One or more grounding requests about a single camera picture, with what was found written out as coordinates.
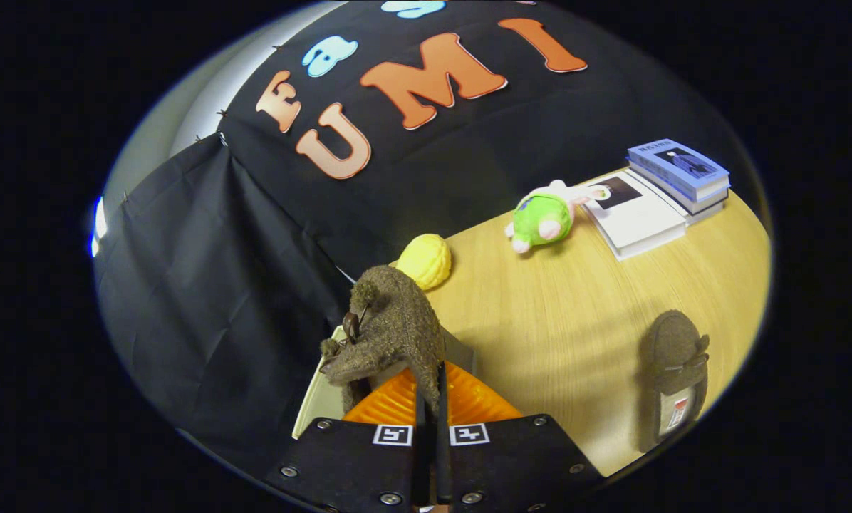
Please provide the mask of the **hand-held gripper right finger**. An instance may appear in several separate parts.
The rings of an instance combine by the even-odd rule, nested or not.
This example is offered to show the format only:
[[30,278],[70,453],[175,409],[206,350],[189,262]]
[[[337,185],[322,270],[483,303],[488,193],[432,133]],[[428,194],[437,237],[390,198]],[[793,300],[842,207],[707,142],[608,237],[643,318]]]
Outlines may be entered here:
[[439,370],[437,497],[450,512],[572,512],[605,477],[552,415],[449,425]]

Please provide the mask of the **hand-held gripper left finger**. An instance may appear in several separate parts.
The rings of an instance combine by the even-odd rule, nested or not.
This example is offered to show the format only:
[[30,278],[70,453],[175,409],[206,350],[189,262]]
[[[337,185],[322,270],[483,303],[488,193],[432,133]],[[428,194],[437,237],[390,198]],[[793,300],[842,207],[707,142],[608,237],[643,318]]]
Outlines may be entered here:
[[309,509],[417,512],[428,507],[428,406],[406,369],[362,403],[387,392],[412,399],[408,423],[356,423],[316,417],[264,474],[264,484]]

